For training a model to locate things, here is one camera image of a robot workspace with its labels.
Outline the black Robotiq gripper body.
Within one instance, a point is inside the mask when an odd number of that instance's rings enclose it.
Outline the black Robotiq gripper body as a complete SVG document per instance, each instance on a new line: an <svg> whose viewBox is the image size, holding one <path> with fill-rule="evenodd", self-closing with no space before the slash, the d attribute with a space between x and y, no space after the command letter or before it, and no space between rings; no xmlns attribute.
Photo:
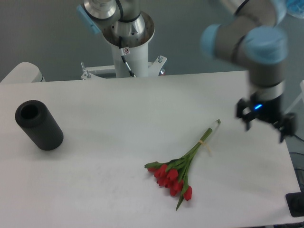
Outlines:
<svg viewBox="0 0 304 228"><path fill-rule="evenodd" d="M248 106L250 112L245 115L245 122L249 123L254 119L258 119L266 123L274 124L281 121L283 116L281 111L282 97L283 96L280 95L275 99L262 100L257 94L251 95Z"/></svg>

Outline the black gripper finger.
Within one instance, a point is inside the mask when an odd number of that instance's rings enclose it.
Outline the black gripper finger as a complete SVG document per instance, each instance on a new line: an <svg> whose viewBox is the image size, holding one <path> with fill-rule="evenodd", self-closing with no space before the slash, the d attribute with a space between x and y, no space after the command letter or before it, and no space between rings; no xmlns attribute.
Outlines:
<svg viewBox="0 0 304 228"><path fill-rule="evenodd" d="M251 128L251 121L256 118L254 107L249 100L241 98L236 104L236 118L241 119L245 124L245 130Z"/></svg>
<svg viewBox="0 0 304 228"><path fill-rule="evenodd" d="M287 113L280 116L280 119L273 124L273 127L280 132L279 142L282 143L286 137L293 137L297 131L297 114Z"/></svg>

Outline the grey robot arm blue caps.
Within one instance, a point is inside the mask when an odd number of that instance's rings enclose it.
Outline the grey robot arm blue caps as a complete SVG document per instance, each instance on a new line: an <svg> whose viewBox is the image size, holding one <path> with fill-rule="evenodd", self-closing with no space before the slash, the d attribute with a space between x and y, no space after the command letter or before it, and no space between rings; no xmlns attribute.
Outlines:
<svg viewBox="0 0 304 228"><path fill-rule="evenodd" d="M148 61L148 44L155 33L152 18L137 0L85 0L76 9L94 34L101 33L112 48L117 78L156 77L166 59ZM287 37L277 25L286 14L282 0L246 0L228 25L208 26L200 49L249 73L249 98L236 105L236 117L246 128L258 119L280 132L280 140L296 132L296 115L284 114L281 99L285 88L284 66Z"/></svg>

